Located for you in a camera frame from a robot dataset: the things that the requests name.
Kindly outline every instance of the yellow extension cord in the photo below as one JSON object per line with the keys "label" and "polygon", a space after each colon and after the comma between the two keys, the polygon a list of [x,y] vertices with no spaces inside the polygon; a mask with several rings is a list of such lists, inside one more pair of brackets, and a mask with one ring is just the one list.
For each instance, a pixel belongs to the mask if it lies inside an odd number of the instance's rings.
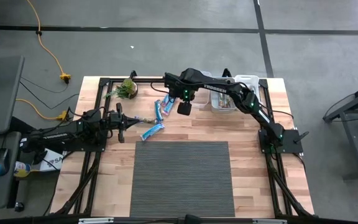
{"label": "yellow extension cord", "polygon": [[31,6],[32,10],[34,11],[34,14],[35,14],[35,16],[36,16],[36,18],[37,18],[37,22],[38,22],[38,32],[37,32],[38,41],[40,42],[41,47],[42,47],[44,50],[46,50],[46,51],[55,59],[57,65],[59,66],[60,72],[61,72],[61,74],[60,74],[60,79],[61,79],[61,80],[64,80],[65,83],[68,84],[68,80],[71,79],[71,75],[69,75],[69,74],[67,74],[67,73],[65,73],[65,72],[63,71],[63,68],[62,68],[62,66],[60,65],[60,62],[59,62],[59,60],[56,58],[56,56],[55,56],[48,48],[46,48],[46,47],[42,44],[42,41],[41,41],[41,33],[40,33],[40,32],[41,32],[40,17],[38,16],[37,11],[35,10],[35,7],[31,4],[30,0],[27,0],[27,2],[30,4],[30,6]]}
{"label": "yellow extension cord", "polygon": [[24,103],[29,104],[31,107],[33,107],[33,109],[35,110],[35,112],[37,112],[37,114],[38,114],[41,118],[43,118],[43,119],[47,119],[47,120],[63,120],[63,119],[65,119],[66,116],[67,116],[67,111],[63,111],[63,113],[60,114],[59,116],[56,116],[56,117],[53,117],[53,118],[49,118],[49,117],[46,117],[46,116],[42,115],[42,114],[38,111],[38,109],[37,109],[31,102],[29,102],[29,101],[27,101],[27,100],[25,100],[25,99],[16,99],[16,101],[21,101],[21,102],[24,102]]}

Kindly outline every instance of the gray mat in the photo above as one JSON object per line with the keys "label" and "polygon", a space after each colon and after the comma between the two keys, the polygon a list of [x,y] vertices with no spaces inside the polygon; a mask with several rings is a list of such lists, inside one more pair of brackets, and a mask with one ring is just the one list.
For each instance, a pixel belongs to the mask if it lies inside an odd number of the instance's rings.
{"label": "gray mat", "polygon": [[137,142],[132,217],[234,217],[227,142]]}

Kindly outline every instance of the plastic bin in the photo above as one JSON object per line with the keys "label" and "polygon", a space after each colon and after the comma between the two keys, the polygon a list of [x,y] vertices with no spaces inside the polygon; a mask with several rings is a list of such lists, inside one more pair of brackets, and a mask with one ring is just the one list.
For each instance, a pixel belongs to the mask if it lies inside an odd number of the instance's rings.
{"label": "plastic bin", "polygon": [[[201,71],[201,73],[207,77],[212,77],[210,72]],[[194,100],[191,101],[191,106],[193,108],[203,109],[209,103],[209,94],[209,90],[199,88],[198,91],[195,93]]]}
{"label": "plastic bin", "polygon": [[256,97],[261,103],[259,93],[259,77],[256,75],[236,75],[234,77],[235,82],[242,82],[248,86],[248,88],[256,94]]}
{"label": "plastic bin", "polygon": [[[223,78],[223,77],[213,77],[216,79],[230,80],[231,82],[235,82],[234,78]],[[230,108],[220,108],[219,107],[219,93],[215,91],[211,91],[211,111],[212,113],[231,113],[236,110],[236,106],[233,103],[233,100],[230,102]]]}

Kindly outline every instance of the potted plant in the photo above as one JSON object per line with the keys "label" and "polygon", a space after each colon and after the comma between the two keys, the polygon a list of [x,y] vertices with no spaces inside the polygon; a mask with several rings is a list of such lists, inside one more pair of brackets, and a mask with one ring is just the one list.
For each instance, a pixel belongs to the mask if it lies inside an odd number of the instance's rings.
{"label": "potted plant", "polygon": [[137,85],[132,81],[132,79],[127,78],[119,86],[116,86],[116,89],[110,93],[107,93],[104,97],[109,97],[117,95],[121,99],[133,99],[137,95]]}

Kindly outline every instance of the gray floor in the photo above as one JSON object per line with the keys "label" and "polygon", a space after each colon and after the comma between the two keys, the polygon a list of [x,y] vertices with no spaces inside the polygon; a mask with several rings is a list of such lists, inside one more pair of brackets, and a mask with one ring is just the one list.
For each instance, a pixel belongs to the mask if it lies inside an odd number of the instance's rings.
{"label": "gray floor", "polygon": [[[256,28],[252,0],[33,0],[42,24],[59,26]],[[358,29],[358,0],[260,0],[267,29]],[[36,24],[25,0],[0,0],[0,23]],[[136,32],[44,32],[44,44],[60,59],[73,78],[64,93],[51,94],[28,84],[41,99],[56,105],[78,93],[85,75],[160,75],[194,67],[219,75],[266,77],[258,34],[189,34]],[[358,169],[341,123],[325,124],[326,109],[358,89],[358,36],[268,35],[275,77],[285,79],[291,110],[304,138],[305,163],[317,215],[358,220],[358,180],[342,175]],[[61,90],[59,71],[44,52],[34,32],[0,31],[0,57],[26,58],[23,77],[46,88]],[[41,105],[26,90],[19,96],[55,116],[76,98],[54,110]],[[36,128],[56,123],[39,118],[30,106],[16,104],[15,116]],[[2,217],[44,213],[56,175],[29,183],[27,209],[0,210]]]}

